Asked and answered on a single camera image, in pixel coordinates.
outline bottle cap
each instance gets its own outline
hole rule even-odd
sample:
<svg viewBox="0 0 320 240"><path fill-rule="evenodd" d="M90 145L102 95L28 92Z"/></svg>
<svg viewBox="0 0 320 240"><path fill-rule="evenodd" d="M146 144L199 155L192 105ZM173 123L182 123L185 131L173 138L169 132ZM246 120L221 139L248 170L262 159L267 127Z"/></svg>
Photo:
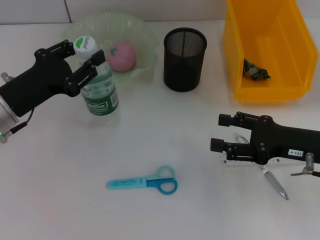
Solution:
<svg viewBox="0 0 320 240"><path fill-rule="evenodd" d="M91 36L81 36L73 44L75 55L83 60L91 58L98 51L96 41Z"/></svg>

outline pink toy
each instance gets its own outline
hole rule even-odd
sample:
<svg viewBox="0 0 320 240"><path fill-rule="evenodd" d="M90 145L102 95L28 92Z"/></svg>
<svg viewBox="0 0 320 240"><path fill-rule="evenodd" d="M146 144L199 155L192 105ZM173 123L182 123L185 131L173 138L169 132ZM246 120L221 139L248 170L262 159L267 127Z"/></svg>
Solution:
<svg viewBox="0 0 320 240"><path fill-rule="evenodd" d="M126 72L136 64L136 51L126 41L114 43L106 54L106 60L115 72Z"/></svg>

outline pen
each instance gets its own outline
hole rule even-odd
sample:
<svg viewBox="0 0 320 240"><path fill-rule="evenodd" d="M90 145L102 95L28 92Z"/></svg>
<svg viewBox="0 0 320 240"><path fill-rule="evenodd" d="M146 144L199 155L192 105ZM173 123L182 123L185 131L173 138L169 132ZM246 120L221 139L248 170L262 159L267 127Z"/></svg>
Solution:
<svg viewBox="0 0 320 240"><path fill-rule="evenodd" d="M241 136L239 134L236 134L235 139L241 144L248 144L249 143L248 140L245 137L243 137L243 136ZM288 197L285 189L281 186L281 184L278 182L278 180L275 178L275 176L272 174L272 172L268 168L263 166L263 165L260 165L259 169L262 171L263 175L268 180L268 182L272 185L272 187L278 193L280 193L280 195L282 197L284 197L286 200L289 200L289 197Z"/></svg>

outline yellow plastic bin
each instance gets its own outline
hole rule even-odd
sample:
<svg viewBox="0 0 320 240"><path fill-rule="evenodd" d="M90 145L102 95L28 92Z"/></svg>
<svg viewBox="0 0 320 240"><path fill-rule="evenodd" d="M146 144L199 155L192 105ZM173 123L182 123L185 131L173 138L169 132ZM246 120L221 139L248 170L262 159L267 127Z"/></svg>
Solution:
<svg viewBox="0 0 320 240"><path fill-rule="evenodd" d="M310 90L318 52L295 0L226 0L223 45L240 102L285 102ZM244 58L271 78L243 76Z"/></svg>

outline blue scissors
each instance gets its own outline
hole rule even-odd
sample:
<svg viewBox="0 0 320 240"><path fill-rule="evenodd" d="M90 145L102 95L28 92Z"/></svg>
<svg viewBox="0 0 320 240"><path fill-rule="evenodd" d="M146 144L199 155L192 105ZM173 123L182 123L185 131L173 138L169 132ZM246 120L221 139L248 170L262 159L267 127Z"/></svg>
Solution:
<svg viewBox="0 0 320 240"><path fill-rule="evenodd" d="M162 176L163 170L170 170L171 176ZM146 188L154 187L157 188L162 194L173 194L178 188L178 182L176 178L176 170L170 165L160 166L156 173L149 176L135 177L135 178L123 178L117 180L108 181L106 187L108 189L135 189L135 188ZM171 191L165 191L161 188L162 184L173 183L174 188Z"/></svg>

